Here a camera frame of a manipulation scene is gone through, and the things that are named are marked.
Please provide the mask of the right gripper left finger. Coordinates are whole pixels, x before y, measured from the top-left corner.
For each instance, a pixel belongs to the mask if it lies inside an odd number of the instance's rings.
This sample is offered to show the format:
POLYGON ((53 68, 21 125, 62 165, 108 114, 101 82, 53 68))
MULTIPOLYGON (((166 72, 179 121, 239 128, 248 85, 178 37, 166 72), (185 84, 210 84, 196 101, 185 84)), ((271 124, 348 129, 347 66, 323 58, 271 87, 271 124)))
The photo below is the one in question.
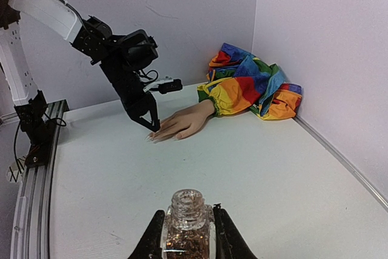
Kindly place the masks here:
POLYGON ((165 212, 157 210, 129 259, 162 259, 161 235, 165 212))

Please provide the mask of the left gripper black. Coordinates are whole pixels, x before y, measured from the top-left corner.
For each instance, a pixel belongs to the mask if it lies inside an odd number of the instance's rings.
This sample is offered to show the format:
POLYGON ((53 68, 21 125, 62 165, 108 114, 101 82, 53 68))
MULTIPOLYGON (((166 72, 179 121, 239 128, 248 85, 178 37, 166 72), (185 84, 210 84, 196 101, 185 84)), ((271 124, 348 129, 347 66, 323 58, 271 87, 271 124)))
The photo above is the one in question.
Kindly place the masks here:
POLYGON ((121 90, 121 102, 130 119, 152 132, 160 129, 157 103, 149 92, 121 90))

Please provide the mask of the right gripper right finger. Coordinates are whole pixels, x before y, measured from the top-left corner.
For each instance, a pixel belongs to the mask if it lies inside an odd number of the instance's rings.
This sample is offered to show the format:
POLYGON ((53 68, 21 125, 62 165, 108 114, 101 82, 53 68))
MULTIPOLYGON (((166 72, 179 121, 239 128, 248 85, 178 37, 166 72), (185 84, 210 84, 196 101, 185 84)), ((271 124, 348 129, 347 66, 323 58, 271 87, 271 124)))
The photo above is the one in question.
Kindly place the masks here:
POLYGON ((215 204, 216 259, 257 259, 250 250, 228 212, 215 204))

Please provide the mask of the glitter nail polish bottle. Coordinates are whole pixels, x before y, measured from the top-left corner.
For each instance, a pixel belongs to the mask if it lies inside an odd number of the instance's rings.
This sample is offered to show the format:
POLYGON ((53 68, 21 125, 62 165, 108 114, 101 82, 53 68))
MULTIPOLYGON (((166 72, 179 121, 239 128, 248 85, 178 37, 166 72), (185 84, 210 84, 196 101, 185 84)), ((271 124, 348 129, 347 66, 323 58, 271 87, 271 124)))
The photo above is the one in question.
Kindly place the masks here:
POLYGON ((213 208, 205 203, 201 192, 182 189, 173 194, 163 222, 160 247, 163 258, 216 257, 213 208))

